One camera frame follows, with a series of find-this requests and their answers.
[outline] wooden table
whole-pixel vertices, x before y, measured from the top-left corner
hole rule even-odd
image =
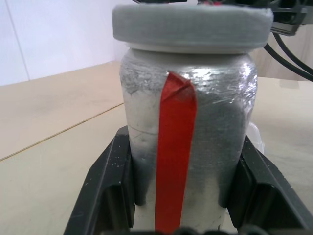
[[[0,234],[63,233],[88,169],[126,125],[118,68],[0,87]],[[265,155],[311,212],[312,91],[310,82],[259,78],[252,116]]]

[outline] jar lid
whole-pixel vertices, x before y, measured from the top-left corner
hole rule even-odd
[[[175,53],[246,53],[267,43],[270,9],[138,4],[113,10],[113,36],[132,48]]]

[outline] red tape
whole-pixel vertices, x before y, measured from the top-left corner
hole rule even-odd
[[[196,94],[190,80],[170,72],[160,103],[156,169],[157,231],[172,233],[180,226],[196,112]]]

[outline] black cable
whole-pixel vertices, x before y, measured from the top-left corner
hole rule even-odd
[[[301,60],[299,60],[289,49],[288,47],[285,45],[285,43],[283,42],[283,40],[281,39],[281,37],[279,36],[279,34],[277,33],[273,33],[276,42],[278,43],[278,45],[280,46],[280,48],[283,50],[283,52],[292,60],[294,61],[299,67],[301,67],[303,70],[305,70],[306,72],[308,72],[309,74],[313,75],[313,69],[311,69],[309,66],[307,66],[306,64],[304,64]]]
[[[296,66],[289,63],[287,60],[285,60],[283,57],[281,57],[276,51],[274,51],[273,48],[270,47],[269,44],[266,44],[264,49],[275,59],[277,60],[281,65],[285,66],[287,69],[291,70],[292,72],[298,74],[301,77],[304,77],[305,79],[308,79],[309,81],[313,82],[313,75],[297,68]]]

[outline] cable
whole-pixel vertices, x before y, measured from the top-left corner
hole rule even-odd
[[[276,51],[273,50],[273,48],[270,47],[269,44],[266,44],[264,49],[275,59],[277,60],[281,65],[285,66],[287,69],[291,70],[292,72],[298,74],[301,77],[304,77],[305,79],[308,79],[309,81],[313,82],[313,75],[297,68],[296,66],[289,63],[287,60],[285,60],[283,57],[281,57]]]
[[[308,72],[309,74],[313,75],[313,69],[311,69],[309,66],[307,66],[306,64],[304,64],[301,60],[299,60],[289,49],[288,47],[285,45],[285,43],[283,42],[283,40],[281,39],[281,37],[279,36],[279,34],[277,33],[273,33],[276,42],[278,43],[278,45],[280,46],[280,48],[283,50],[283,52],[292,60],[294,61],[299,67],[301,67],[303,70],[305,70],[306,72]]]

